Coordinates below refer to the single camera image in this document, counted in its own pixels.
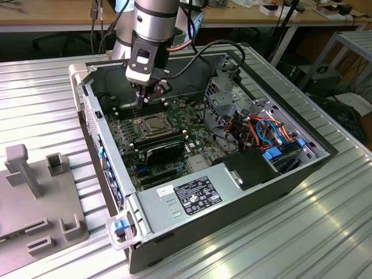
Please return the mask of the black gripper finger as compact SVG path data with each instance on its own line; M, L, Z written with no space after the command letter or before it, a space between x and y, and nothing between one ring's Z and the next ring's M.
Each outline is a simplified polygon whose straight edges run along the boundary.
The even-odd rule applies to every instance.
M143 86L141 84L131 83L131 87L135 89L137 107L142 108L144 103L144 97L142 95Z
M143 107L149 105L150 102L162 97L170 92L170 84L167 80L158 80L156 83L147 86L144 91Z

